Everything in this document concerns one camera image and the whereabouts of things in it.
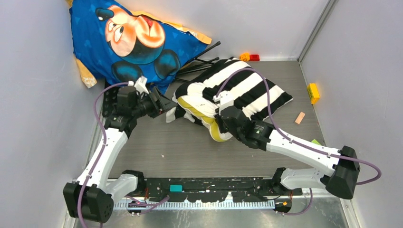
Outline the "black white striped pillowcase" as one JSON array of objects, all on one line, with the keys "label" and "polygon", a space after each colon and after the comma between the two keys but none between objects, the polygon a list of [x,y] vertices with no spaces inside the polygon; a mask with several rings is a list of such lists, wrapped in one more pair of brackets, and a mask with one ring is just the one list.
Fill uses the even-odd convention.
[{"label": "black white striped pillowcase", "polygon": [[[235,57],[222,59],[188,83],[205,84],[207,88],[203,91],[203,97],[214,103],[214,96],[227,80],[223,89],[232,94],[234,105],[251,120],[265,120],[277,109],[292,101],[293,97],[268,79],[263,81],[257,73],[249,71],[249,68],[249,64]],[[167,123],[185,118],[202,125],[200,120],[179,106],[174,95],[172,100],[177,106],[166,113]]]}]

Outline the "white pillow yellow edge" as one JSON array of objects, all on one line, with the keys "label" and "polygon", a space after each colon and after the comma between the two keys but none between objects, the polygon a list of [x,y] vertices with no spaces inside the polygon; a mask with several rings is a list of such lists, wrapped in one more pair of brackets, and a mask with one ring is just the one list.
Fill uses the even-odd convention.
[{"label": "white pillow yellow edge", "polygon": [[207,87],[201,82],[185,83],[174,92],[174,97],[179,106],[186,113],[200,120],[209,131],[211,138],[217,142],[225,142],[232,138],[230,133],[221,133],[218,122],[215,119],[218,106],[203,97],[203,91]]}]

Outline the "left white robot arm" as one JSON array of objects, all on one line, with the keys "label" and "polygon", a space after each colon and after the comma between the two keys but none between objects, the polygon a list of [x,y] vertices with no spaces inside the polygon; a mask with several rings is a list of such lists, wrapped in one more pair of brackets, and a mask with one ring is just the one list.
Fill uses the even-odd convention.
[{"label": "left white robot arm", "polygon": [[71,217],[79,219],[82,227],[86,221],[101,226],[112,215],[113,206],[122,198],[139,197],[145,193],[146,181],[140,171],[125,170],[113,182],[108,183],[109,174],[123,146],[137,126],[137,120],[144,116],[156,118],[176,107],[176,103],[165,97],[158,88],[149,90],[147,78],[117,83],[105,88],[100,95],[118,87],[117,102],[105,121],[94,114],[100,126],[102,137],[92,158],[82,174],[63,188],[63,196]]}]

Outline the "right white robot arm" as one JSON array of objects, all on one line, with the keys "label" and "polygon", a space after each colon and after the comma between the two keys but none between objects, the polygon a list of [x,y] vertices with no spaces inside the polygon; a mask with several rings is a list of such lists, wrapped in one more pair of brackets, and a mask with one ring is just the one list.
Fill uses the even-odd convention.
[{"label": "right white robot arm", "polygon": [[274,152],[298,160],[309,169],[276,169],[271,181],[274,193],[283,195],[299,188],[324,189],[330,194],[350,200],[354,196],[360,172],[353,148],[329,148],[300,139],[277,129],[265,121],[253,121],[233,104],[228,91],[213,97],[218,107],[219,129],[230,133],[252,149]]}]

